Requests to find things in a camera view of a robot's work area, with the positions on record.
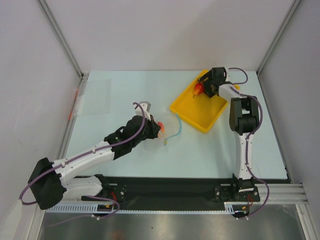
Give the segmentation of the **red pear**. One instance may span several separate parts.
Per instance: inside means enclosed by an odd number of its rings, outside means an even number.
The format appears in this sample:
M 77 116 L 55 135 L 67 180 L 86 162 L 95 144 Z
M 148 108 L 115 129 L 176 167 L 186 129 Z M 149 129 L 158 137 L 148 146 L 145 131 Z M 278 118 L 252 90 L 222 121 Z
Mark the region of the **red pear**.
M 195 84 L 194 89 L 193 89 L 193 92 L 192 92 L 193 97 L 202 94 L 204 91 L 205 91 L 204 84 L 201 83 L 201 82 L 197 82 L 197 83 Z

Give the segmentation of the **peach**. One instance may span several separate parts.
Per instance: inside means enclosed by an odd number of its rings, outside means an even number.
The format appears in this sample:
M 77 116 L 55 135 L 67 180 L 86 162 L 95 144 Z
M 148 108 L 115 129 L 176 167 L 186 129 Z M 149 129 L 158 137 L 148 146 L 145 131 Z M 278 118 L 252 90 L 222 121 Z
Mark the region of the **peach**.
M 164 135 L 165 134 L 165 126 L 161 121 L 158 121 L 157 124 L 160 126 L 160 130 L 158 132 L 158 135 Z

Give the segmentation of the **clear zip top bag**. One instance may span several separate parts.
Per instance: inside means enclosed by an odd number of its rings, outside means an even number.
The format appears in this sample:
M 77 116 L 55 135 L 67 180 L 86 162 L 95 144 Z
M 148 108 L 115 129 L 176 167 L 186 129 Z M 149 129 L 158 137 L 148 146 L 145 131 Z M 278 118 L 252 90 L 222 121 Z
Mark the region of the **clear zip top bag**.
M 146 151 L 156 151 L 161 147 L 168 147 L 179 139 L 182 133 L 182 120 L 177 113 L 169 111 L 158 112 L 153 115 L 155 122 L 162 122 L 165 127 L 165 134 L 158 135 L 158 138 L 147 139 L 143 147 Z

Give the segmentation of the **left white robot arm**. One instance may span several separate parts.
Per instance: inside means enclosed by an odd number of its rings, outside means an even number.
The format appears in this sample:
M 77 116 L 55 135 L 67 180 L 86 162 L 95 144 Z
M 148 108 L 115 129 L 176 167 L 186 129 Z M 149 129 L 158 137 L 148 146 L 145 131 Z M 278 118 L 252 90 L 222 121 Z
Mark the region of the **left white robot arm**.
M 41 210 L 47 210 L 63 199 L 107 199 L 110 187 L 102 174 L 86 178 L 77 176 L 91 167 L 129 154 L 144 140 L 158 138 L 161 129 L 153 118 L 135 115 L 125 126 L 106 136 L 90 150 L 54 161 L 46 157 L 40 159 L 27 185 L 35 198 L 35 204 Z

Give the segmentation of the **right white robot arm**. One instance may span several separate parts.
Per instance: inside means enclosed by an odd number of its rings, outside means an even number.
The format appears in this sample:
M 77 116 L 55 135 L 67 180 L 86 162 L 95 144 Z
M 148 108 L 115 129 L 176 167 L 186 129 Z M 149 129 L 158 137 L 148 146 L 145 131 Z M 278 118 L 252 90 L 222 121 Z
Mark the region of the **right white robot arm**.
M 233 83 L 229 70 L 244 74 L 245 80 Z M 201 76 L 197 82 L 204 87 L 204 94 L 213 98 L 220 97 L 229 103 L 229 127 L 236 140 L 236 165 L 230 185 L 230 196 L 242 201 L 254 191 L 255 176 L 252 171 L 252 145 L 257 130 L 262 125 L 263 110 L 255 96 L 241 93 L 236 85 L 248 82 L 248 74 L 239 67 L 213 67 Z

